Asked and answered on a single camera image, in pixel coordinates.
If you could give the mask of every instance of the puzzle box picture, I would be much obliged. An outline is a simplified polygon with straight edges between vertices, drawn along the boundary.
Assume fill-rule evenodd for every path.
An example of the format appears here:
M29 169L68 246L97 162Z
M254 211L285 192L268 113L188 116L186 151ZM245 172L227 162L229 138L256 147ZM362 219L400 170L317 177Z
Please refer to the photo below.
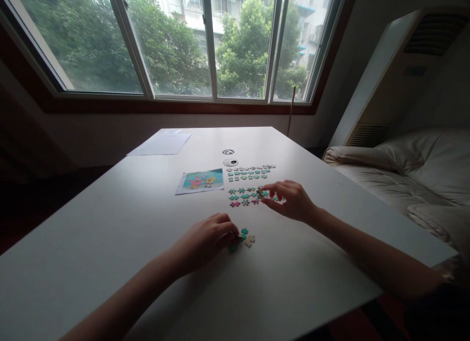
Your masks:
M224 189L222 168L209 171L183 173L175 195Z

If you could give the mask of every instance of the green foliage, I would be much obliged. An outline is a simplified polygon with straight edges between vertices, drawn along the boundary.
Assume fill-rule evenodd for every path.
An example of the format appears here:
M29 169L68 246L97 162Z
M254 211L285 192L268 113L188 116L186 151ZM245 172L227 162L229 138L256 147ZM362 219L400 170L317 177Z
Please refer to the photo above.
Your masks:
M294 86L296 95L305 87L307 78L305 67L292 66L300 51L299 19L299 9L295 0L289 0L276 79L276 94L279 99L291 99Z
M156 0L126 0L154 91L210 95L207 59L186 23L167 16Z
M49 48L78 90L141 92L109 0L21 0ZM210 95L206 56L193 31L167 16L156 0L126 0L145 64L157 93ZM219 96L264 97L273 2L246 0L240 20L225 15L215 51ZM276 80L279 98L304 87L299 53L299 11L287 11Z
M21 0L79 90L141 92L109 0Z
M266 65L274 4L246 0L240 12L240 23L228 15L223 18L224 35L215 51L218 63L217 91L223 97L264 97ZM304 86L306 70L292 66L299 55L299 9L294 0L288 5L279 59L276 93L290 99L292 89Z
M239 24L227 14L223 18L223 42L215 51L219 96L264 97L272 16L273 4L246 0Z
M291 69L278 69L278 79L276 80L276 93L279 99L291 99L292 90L295 86L295 94L303 89L305 79L307 78L307 70L304 66Z

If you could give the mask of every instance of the spongebob character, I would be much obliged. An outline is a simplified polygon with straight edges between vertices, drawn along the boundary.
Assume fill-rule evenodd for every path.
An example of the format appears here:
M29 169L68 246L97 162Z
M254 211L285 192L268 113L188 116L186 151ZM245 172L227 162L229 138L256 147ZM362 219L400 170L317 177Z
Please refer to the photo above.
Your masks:
M189 180L191 182L191 189L197 189L199 188L199 185L203 182L202 179L199 178L199 176L196 176L196 180Z
M215 182L215 177L207 177L206 179L206 185L204 187L206 188L212 188L212 184Z

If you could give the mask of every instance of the white paper sheet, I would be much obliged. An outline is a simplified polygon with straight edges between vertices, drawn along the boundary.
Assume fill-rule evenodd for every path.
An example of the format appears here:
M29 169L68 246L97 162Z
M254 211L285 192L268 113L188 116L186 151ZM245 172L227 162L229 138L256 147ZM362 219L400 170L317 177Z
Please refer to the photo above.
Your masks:
M158 132L163 134L179 134L182 129L170 128L170 129L160 129Z
M156 133L143 144L129 152L127 156L177 154L190 136L191 134Z

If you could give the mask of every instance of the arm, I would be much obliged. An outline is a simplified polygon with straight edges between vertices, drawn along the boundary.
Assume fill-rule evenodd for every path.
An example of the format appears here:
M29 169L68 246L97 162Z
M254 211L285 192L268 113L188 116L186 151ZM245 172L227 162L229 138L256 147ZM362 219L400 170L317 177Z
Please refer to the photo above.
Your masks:
M315 206L302 186L285 180L265 185L286 202L262 199L261 202L281 215L302 221L331 239L352 256L386 291L404 300L420 298L434 291L446 280L416 259L337 219Z
M150 261L61 340L123 339L163 291L212 260L238 234L227 214L195 223L174 246Z

